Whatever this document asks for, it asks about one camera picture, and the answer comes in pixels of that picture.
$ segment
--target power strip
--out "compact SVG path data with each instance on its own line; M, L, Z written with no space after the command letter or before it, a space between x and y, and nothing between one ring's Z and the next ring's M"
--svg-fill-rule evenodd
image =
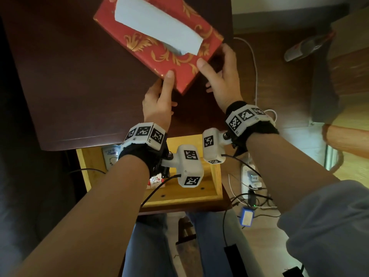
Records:
M241 167L241 182L242 182L242 186L241 186L241 192L243 194L246 194L249 192L249 186L253 186L256 188L260 188L262 186L261 182L254 182L252 183L249 176L247 175L247 172L253 172L250 168L248 168L246 165L242 165ZM243 195L244 199L248 199L249 196L248 195Z

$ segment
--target wooden drawer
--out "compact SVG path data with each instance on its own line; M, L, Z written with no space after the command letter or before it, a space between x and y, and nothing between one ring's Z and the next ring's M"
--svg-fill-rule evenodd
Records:
M145 207L159 207L156 209L160 209L160 206L167 206L165 209L168 209L169 205L177 206L195 202L223 200L224 191L221 183L220 165L210 165L203 160L202 135L168 138L167 144L169 150L173 153L176 153L178 146L181 144L196 146L204 167L204 177L200 185L195 188L183 188L178 184L177 179L170 180L164 188L160 188L146 202ZM101 147L77 149L77 155L81 168L95 168L106 172ZM103 176L102 173L97 171L82 171L82 173L87 191L93 188ZM170 168L170 175L175 174L176 169ZM153 189L147 189L142 200L149 196L152 191Z

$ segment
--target forearm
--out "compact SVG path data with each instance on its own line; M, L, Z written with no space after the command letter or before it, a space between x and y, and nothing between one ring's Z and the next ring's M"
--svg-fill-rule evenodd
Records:
M339 181L279 135L254 133L246 145L281 213L313 191Z
M148 179L141 159L122 157L27 257L16 276L116 277Z

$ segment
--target floor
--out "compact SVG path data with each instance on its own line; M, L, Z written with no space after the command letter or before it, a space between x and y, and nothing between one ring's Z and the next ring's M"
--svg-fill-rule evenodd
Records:
M312 30L299 30L244 34L237 37L246 39L255 52L259 76L257 105L263 110L274 109L278 114L276 126L280 134L312 159L324 165L325 143L321 136L321 125L310 122L313 58L308 57L289 63L283 60L283 54L288 48L313 33ZM233 48L237 54L242 96L246 102L253 103L255 69L250 49L244 42L238 40L234 40ZM221 169L222 183L228 194L233 196L229 188L228 174L233 175L230 176L233 192L240 194L240 166L228 160L222 164ZM239 212L240 208L235 207L236 212ZM256 212L256 214L279 215L277 210ZM168 239L173 262L180 277L186 275L179 257L175 256L175 242L178 239L178 219L183 216L184 213L168 214ZM277 221L278 218L261 216L253 221L252 227L243 229L266 277L281 276L285 269L301 266L287 253L287 236L277 228Z

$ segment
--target light blue sleeve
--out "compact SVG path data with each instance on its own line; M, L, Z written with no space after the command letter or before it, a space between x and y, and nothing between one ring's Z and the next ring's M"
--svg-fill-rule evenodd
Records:
M278 227L310 277L369 276L369 189L361 183L346 180L313 192Z

